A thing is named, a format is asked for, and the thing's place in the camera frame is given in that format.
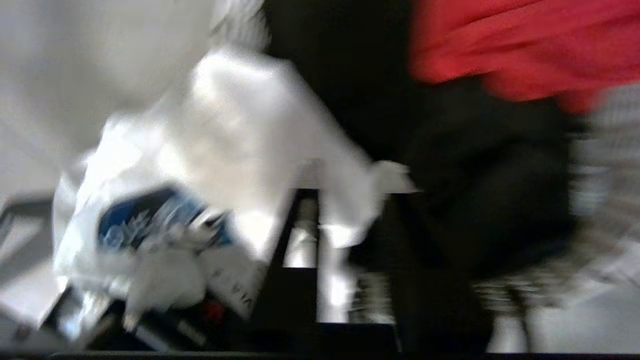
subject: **white plastic bag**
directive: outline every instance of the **white plastic bag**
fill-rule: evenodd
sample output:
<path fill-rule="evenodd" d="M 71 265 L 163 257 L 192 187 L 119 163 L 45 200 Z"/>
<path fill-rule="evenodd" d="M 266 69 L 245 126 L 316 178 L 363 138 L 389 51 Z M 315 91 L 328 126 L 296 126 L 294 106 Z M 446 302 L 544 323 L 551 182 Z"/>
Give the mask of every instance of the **white plastic bag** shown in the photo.
<path fill-rule="evenodd" d="M 237 251 L 221 257 L 209 249 L 201 270 L 209 288 L 247 316 L 246 301 L 211 284 L 216 270 L 211 262 L 226 264 L 231 278 L 242 282 L 245 297 L 255 296 L 260 272 L 252 268 L 253 259 L 268 257 L 266 240 L 281 221 L 288 188 L 311 159 L 324 163 L 321 222 L 329 241 L 348 245 L 377 211 L 369 160 L 290 63 L 232 48 L 209 53 L 187 81 L 148 111 L 109 119 L 77 192 L 63 177 L 54 202 L 55 271 L 77 287 L 126 299 L 141 256 L 129 248 L 105 250 L 100 221 L 114 206 L 169 186 L 194 196 L 208 211 L 231 211 L 228 226 Z M 70 204 L 75 209 L 67 221 L 62 214 Z M 230 261 L 234 256 L 238 260 Z M 175 301 L 159 305 L 154 299 L 149 307 Z"/>

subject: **red fabric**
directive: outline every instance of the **red fabric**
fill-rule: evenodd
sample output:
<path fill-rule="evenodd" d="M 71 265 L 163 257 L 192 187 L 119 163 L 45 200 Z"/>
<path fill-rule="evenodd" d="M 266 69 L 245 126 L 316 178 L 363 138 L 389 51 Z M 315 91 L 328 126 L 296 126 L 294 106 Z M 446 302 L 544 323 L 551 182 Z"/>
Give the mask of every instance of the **red fabric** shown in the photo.
<path fill-rule="evenodd" d="M 416 0 L 410 70 L 428 83 L 484 74 L 504 99 L 583 113 L 640 79 L 640 0 Z"/>

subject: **dark fabric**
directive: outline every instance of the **dark fabric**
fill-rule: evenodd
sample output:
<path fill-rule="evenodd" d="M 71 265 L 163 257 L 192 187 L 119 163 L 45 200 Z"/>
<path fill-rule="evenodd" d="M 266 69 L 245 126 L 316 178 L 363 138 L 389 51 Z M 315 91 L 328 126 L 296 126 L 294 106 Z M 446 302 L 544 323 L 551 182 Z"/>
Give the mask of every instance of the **dark fabric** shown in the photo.
<path fill-rule="evenodd" d="M 488 95 L 478 79 L 427 87 L 423 96 L 425 120 L 402 162 L 456 264 L 487 277 L 564 250 L 573 231 L 571 118 L 550 99 Z"/>
<path fill-rule="evenodd" d="M 411 80 L 405 0 L 266 0 L 269 53 L 293 61 L 345 132 L 374 160 L 410 167 L 475 277 L 566 245 L 569 116 L 553 101 L 506 102 L 477 79 Z"/>

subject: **plastic bag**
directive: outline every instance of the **plastic bag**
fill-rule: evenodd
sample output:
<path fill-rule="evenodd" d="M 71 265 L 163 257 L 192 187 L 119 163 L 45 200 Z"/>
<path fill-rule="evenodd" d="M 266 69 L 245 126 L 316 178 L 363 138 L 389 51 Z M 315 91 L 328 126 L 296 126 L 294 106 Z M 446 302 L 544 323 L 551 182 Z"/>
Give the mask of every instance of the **plastic bag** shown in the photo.
<path fill-rule="evenodd" d="M 77 191 L 63 176 L 54 201 L 54 269 L 79 288 L 126 299 L 143 268 L 137 233 L 131 234 L 154 223 L 150 213 L 141 215 L 148 209 L 136 204 L 169 192 L 153 211 L 182 196 L 194 199 L 202 213 L 227 214 L 225 231 L 234 246 L 191 252 L 198 260 L 191 263 L 216 296 L 248 316 L 246 298 L 257 293 L 263 266 L 256 260 L 268 258 L 266 240 L 282 220 L 279 207 L 301 165 L 312 159 L 324 163 L 324 233 L 334 246 L 349 245 L 377 212 L 369 160 L 332 123 L 290 63 L 233 48 L 209 53 L 148 111 L 108 120 L 97 150 L 85 159 Z M 117 217 L 105 220 L 107 214 L 132 201 L 129 207 L 137 212 L 120 219 L 121 232 L 130 235 L 127 246 L 105 247 L 109 228 L 118 225 Z M 194 220 L 185 220 L 183 230 L 197 232 Z M 224 284 L 220 277 L 213 280 L 221 269 L 228 273 Z M 196 292 L 191 301 L 197 301 Z M 138 308 L 162 309 L 178 301 L 172 297 Z"/>

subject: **grey surface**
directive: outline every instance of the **grey surface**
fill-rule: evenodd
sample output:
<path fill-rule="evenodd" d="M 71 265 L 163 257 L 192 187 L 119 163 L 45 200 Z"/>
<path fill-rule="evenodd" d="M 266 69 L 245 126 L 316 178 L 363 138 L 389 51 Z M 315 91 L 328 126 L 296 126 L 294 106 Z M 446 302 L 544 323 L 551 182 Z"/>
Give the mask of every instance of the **grey surface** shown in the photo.
<path fill-rule="evenodd" d="M 530 316 L 535 352 L 640 353 L 640 290 L 615 286 L 564 309 L 540 309 Z M 499 318 L 491 352 L 523 352 L 517 320 Z"/>

